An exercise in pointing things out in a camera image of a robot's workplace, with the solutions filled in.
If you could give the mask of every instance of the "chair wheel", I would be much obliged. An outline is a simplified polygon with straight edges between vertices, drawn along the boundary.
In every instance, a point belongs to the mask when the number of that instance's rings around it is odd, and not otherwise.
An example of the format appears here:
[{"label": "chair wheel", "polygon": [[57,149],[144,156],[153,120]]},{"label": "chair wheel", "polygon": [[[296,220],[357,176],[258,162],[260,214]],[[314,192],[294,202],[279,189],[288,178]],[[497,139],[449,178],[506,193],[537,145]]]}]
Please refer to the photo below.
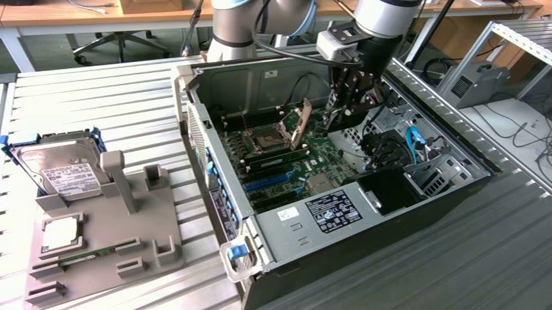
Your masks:
[{"label": "chair wheel", "polygon": [[79,65],[87,65],[87,58],[84,56],[75,56],[75,61]]}]

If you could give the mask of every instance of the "blue pcie slot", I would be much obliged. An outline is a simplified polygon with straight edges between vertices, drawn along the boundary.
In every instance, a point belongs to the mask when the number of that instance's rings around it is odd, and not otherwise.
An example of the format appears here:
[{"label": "blue pcie slot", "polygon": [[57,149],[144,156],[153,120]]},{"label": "blue pcie slot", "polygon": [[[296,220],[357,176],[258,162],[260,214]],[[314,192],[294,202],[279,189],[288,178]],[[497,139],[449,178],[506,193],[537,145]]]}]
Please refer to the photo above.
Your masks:
[{"label": "blue pcie slot", "polygon": [[276,176],[267,180],[262,180],[262,181],[258,181],[256,183],[248,184],[244,187],[244,192],[252,192],[252,191],[256,191],[258,189],[263,189],[264,187],[272,186],[275,184],[286,183],[288,180],[291,180],[291,176],[294,172],[295,172],[295,169],[292,169],[286,174],[282,174],[280,176]]}]

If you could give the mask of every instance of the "metal rack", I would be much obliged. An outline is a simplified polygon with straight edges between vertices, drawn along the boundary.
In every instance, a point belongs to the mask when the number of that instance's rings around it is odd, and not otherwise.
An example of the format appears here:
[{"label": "metal rack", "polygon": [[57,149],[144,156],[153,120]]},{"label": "metal rack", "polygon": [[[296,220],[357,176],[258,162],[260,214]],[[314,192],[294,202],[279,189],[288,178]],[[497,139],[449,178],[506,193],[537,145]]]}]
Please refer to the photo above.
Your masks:
[{"label": "metal rack", "polygon": [[457,69],[450,73],[450,78],[439,86],[438,93],[442,95],[450,91],[458,81],[462,71],[472,63],[481,48],[485,46],[492,34],[497,34],[504,40],[520,47],[525,52],[538,58],[545,68],[532,79],[526,87],[518,93],[522,97],[532,89],[538,80],[552,68],[552,22],[548,19],[529,19],[516,21],[490,21],[485,27],[476,43],[464,57]]}]

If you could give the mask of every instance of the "robotic arm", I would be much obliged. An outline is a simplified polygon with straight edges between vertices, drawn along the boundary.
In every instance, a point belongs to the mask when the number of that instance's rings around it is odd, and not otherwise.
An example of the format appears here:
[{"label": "robotic arm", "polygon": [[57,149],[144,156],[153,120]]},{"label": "robotic arm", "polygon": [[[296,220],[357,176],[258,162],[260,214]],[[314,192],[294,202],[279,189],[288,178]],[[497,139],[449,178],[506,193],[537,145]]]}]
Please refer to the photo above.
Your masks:
[{"label": "robotic arm", "polygon": [[358,125],[385,98],[375,85],[422,0],[358,0],[353,21],[318,34],[317,51],[325,59],[266,46],[256,32],[302,34],[313,22],[315,0],[212,0],[214,40],[208,61],[254,57],[254,42],[283,56],[330,66],[331,94],[326,105],[329,131]]}]

